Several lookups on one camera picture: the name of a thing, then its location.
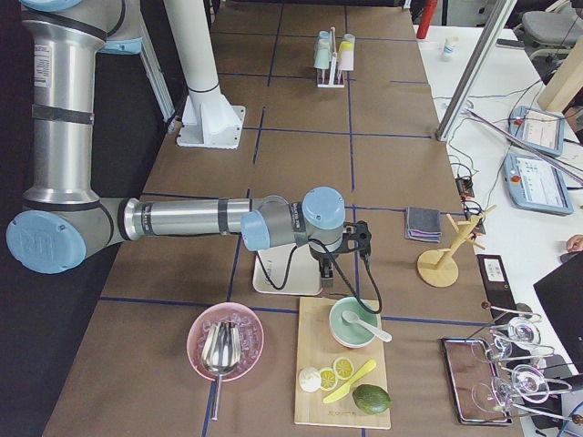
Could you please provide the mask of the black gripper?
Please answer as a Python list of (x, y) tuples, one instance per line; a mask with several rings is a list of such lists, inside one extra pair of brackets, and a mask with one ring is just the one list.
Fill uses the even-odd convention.
[(340, 255), (338, 249), (329, 249), (318, 239), (309, 240), (310, 253), (319, 263), (321, 278), (321, 292), (328, 288), (333, 288), (333, 266), (336, 258)]

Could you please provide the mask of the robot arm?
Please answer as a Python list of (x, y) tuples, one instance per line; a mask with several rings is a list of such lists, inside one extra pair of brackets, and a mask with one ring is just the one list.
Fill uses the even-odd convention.
[(61, 273), (116, 243), (156, 236), (239, 234), (250, 251), (308, 246), (320, 263), (345, 251), (344, 201), (329, 187), (297, 202), (100, 197), (91, 187), (96, 56), (141, 51), (140, 4), (24, 1), (21, 11), (35, 43), (35, 174), (6, 243), (25, 267)]

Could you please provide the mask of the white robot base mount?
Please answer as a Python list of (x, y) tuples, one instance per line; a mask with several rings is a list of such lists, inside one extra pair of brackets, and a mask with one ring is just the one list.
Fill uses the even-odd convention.
[(231, 105), (221, 92), (204, 4), (172, 0), (164, 5), (189, 90), (178, 145), (234, 149), (246, 108)]

